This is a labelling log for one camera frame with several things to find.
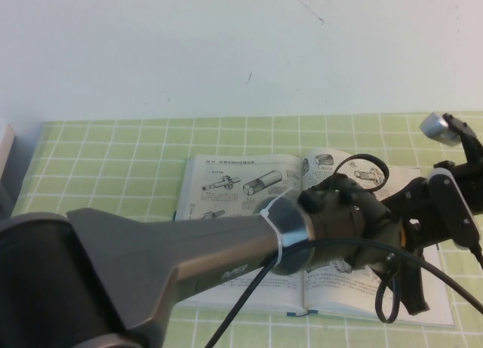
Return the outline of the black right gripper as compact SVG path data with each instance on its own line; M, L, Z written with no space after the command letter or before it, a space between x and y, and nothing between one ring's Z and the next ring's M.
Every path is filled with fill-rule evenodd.
M467 203L482 203L482 162L456 165L452 161L443 161L433 167L445 168L452 173Z

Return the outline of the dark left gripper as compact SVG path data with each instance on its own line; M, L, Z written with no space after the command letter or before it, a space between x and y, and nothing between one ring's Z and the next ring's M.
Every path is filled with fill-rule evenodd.
M438 217L430 198L426 178L417 177L396 194L384 199L382 241L398 257L417 256L424 248L438 243ZM421 266L401 263L401 302L410 315L429 311L423 293Z

